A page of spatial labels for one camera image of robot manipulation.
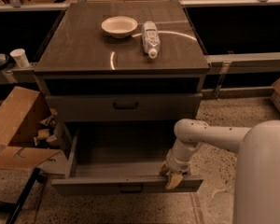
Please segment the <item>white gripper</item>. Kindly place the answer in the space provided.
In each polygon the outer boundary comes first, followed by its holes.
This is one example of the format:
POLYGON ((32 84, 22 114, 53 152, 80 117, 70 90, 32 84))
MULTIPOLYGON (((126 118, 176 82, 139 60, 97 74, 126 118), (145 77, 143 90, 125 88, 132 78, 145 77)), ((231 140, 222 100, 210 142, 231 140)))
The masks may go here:
POLYGON ((198 151, 199 143, 184 143, 178 139, 169 149, 166 161, 163 161, 159 175, 168 175, 167 189, 175 189, 183 179, 182 174, 189 170, 189 162, 194 153, 198 151))

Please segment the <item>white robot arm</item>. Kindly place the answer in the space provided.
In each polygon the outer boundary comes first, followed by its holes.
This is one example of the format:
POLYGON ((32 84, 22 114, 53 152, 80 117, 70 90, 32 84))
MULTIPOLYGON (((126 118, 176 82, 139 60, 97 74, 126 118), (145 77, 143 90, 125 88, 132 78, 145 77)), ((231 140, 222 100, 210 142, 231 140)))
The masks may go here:
POLYGON ((199 144, 226 149, 237 155, 232 224, 280 224, 280 120, 246 128, 182 119, 174 133, 160 170, 168 177, 166 188, 181 183, 199 144))

